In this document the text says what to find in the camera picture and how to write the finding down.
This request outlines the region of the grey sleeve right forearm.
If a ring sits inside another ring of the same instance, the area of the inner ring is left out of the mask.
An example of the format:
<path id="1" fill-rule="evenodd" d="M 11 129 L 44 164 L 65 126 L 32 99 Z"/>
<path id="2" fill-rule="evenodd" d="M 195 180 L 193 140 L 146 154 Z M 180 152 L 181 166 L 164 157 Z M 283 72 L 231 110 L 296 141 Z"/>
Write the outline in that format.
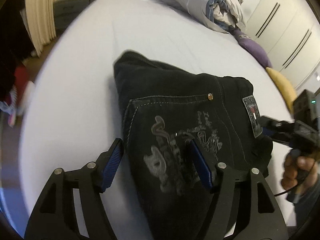
<path id="1" fill-rule="evenodd" d="M 319 197 L 319 176 L 315 184 L 307 189 L 306 193 L 304 193 L 299 202 L 294 205 L 295 214 L 296 214 L 296 226 L 299 228 L 306 221 L 308 215 L 310 214 L 313 206 L 317 202 Z"/>

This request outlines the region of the right hand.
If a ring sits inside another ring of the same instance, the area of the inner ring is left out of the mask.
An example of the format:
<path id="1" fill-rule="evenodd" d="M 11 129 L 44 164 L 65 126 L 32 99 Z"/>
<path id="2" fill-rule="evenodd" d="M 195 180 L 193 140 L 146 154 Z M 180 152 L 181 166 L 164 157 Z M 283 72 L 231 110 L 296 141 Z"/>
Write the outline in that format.
<path id="1" fill-rule="evenodd" d="M 291 154 L 286 156 L 284 162 L 284 173 L 281 180 L 281 185 L 284 190 L 289 190 L 298 184 L 298 173 L 306 171 L 309 175 L 298 187 L 300 194 L 306 193 L 307 189 L 312 187 L 318 177 L 318 164 L 316 159 L 318 152 L 313 152 L 307 156 L 299 156 L 293 159 Z"/>

